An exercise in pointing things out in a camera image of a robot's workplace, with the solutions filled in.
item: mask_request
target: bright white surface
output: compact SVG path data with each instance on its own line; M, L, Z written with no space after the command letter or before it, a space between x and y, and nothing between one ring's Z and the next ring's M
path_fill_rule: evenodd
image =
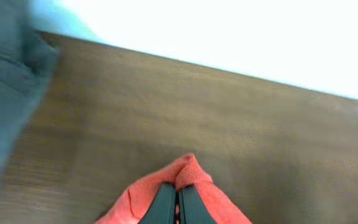
M40 30L358 99L358 1L33 1Z

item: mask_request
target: brown wooden surface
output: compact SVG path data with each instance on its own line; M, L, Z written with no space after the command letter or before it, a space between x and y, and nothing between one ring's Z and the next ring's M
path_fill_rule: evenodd
M358 223L358 101L45 37L62 61L2 174L0 223L91 223L187 152L254 223Z

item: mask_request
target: cloth fold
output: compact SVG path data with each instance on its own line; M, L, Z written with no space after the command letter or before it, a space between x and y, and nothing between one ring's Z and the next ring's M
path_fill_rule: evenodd
M95 224L139 223L164 182L174 184L177 191L194 184L207 211L217 224L251 223L213 184L211 176L200 167L195 155L187 154L130 185L110 211Z

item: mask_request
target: pink cloth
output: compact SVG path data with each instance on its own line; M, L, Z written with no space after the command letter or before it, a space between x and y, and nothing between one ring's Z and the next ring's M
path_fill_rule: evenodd
M251 223L213 184L211 176L200 167L194 154L187 154L130 185L110 211L95 224L139 223L164 182L174 184L176 190L194 184L217 224Z

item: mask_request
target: red cloth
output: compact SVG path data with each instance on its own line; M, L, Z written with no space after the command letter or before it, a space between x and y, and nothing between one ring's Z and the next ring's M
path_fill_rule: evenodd
M164 182L174 184L176 190L194 184L217 224L251 223L213 184L211 176L200 167L194 154L187 154L130 185L110 211L95 224L139 223Z

